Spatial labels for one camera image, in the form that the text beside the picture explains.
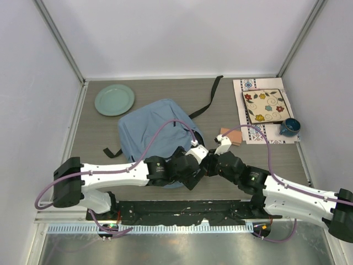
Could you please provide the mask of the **light blue backpack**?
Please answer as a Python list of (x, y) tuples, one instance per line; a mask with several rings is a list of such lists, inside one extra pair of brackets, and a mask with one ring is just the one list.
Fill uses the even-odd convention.
[(117, 124), (121, 149), (103, 152), (109, 158), (125, 155), (129, 162), (139, 158), (163, 157), (170, 160), (181, 146), (191, 149), (193, 136), (204, 145), (201, 130), (193, 119), (203, 114), (211, 104), (187, 114), (171, 99), (161, 99), (123, 116)]

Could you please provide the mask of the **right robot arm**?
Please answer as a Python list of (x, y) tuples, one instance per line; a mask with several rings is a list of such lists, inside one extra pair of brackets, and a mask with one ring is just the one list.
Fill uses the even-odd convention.
[(288, 181), (270, 171), (248, 166), (230, 151), (203, 151), (208, 176), (219, 175), (251, 195), (249, 211), (255, 218), (265, 214), (300, 219), (323, 227), (352, 242), (352, 192), (314, 189)]

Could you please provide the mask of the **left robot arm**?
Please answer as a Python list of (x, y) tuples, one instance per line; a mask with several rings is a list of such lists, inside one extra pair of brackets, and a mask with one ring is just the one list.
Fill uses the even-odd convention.
[(185, 151), (178, 147), (170, 158), (149, 157), (140, 163), (91, 165), (71, 157), (54, 172), (54, 207), (83, 206), (105, 220), (117, 215), (115, 196), (101, 192), (116, 186), (165, 187), (181, 183), (193, 189), (202, 177), (201, 162), (208, 150), (202, 145)]

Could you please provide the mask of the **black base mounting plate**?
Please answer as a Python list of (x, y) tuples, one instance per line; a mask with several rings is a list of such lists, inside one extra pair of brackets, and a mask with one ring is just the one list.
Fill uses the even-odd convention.
[(242, 200), (120, 201), (116, 209), (95, 214), (99, 221), (121, 221), (122, 225), (211, 226), (241, 225), (246, 219), (269, 219), (264, 210)]

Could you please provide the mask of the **floral square plate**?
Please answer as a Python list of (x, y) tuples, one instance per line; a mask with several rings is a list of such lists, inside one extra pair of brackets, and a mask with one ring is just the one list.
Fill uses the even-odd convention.
[(256, 89), (242, 92), (245, 110), (251, 124), (279, 124), (291, 118), (279, 89)]

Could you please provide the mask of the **dark blue mug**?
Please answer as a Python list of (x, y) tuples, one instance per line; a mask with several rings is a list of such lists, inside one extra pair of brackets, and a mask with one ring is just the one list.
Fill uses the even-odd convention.
[(298, 120), (294, 118), (288, 118), (281, 123), (279, 134), (286, 137), (293, 137), (298, 135), (300, 129), (301, 124)]

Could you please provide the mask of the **teal round plate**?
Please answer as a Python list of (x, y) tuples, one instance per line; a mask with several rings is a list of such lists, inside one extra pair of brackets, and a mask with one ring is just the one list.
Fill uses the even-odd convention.
[(132, 89), (123, 84), (112, 84), (102, 89), (94, 100), (98, 113), (119, 116), (130, 110), (135, 101)]

